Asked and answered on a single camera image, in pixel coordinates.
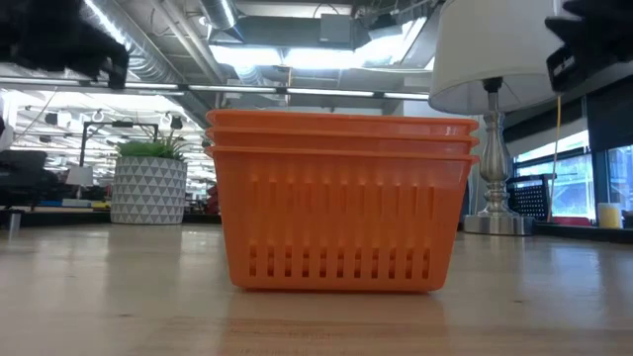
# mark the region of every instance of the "chair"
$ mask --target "chair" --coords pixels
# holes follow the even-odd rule
[[[43,151],[4,150],[0,152],[0,205],[5,210],[16,205],[34,209],[42,184],[46,153]]]
[[[545,222],[550,214],[548,181],[553,178],[553,174],[539,174],[508,179],[510,208],[522,216]]]

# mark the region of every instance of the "silver lamp stand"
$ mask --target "silver lamp stand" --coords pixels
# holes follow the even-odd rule
[[[488,187],[485,195],[486,207],[475,216],[467,216],[464,219],[464,231],[529,235],[532,234],[533,218],[522,217],[519,213],[513,212],[507,204],[509,194],[505,189],[505,181],[510,177],[512,161],[503,140],[505,115],[498,109],[498,87],[488,91],[491,112],[484,117],[488,139],[480,163],[480,174]]]

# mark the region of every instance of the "white lampshade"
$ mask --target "white lampshade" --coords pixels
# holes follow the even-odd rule
[[[502,77],[499,109],[555,97],[546,59],[562,42],[545,27],[555,0],[448,0],[442,8],[429,105],[438,111],[489,112],[482,80]]]
[[[92,167],[72,167],[66,179],[68,185],[91,186]]]

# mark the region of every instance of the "basket rim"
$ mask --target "basket rim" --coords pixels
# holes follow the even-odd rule
[[[274,134],[293,136],[320,136],[320,137],[346,137],[346,138],[383,138],[399,140],[415,140],[429,142],[465,142],[477,145],[480,140],[470,135],[436,135],[436,134],[381,134],[381,133],[349,133],[328,132],[311,130],[282,130],[282,129],[258,129],[258,128],[208,128],[206,134],[209,138],[217,134]]]
[[[296,113],[296,112],[282,112],[282,111],[250,111],[250,110],[237,110],[237,109],[220,109],[211,110],[207,113],[207,121],[215,125],[216,116],[228,116],[228,117],[262,117],[262,118],[277,118],[277,117],[309,117],[309,118],[321,118],[324,120],[337,120],[337,121],[350,121],[350,122],[368,122],[368,123],[384,123],[384,124],[420,124],[420,125],[451,125],[460,126],[466,125],[469,127],[470,132],[479,128],[479,122],[473,119],[464,118],[418,118],[418,117],[399,117],[399,116],[369,116],[369,115],[351,115],[351,114],[324,114],[324,113]]]
[[[207,154],[215,152],[230,153],[259,153],[259,154],[287,154],[287,155],[329,155],[347,157],[371,157],[371,158],[404,158],[426,160],[450,160],[463,161],[476,164],[480,158],[471,154],[437,154],[437,153],[404,153],[404,152],[369,152],[326,149],[297,149],[297,148],[266,148],[266,147],[237,147],[237,146],[213,146],[205,149]]]

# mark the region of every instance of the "stacked baskets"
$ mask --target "stacked baskets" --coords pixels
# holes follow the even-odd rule
[[[477,122],[255,111],[208,120],[234,284],[443,286]]]

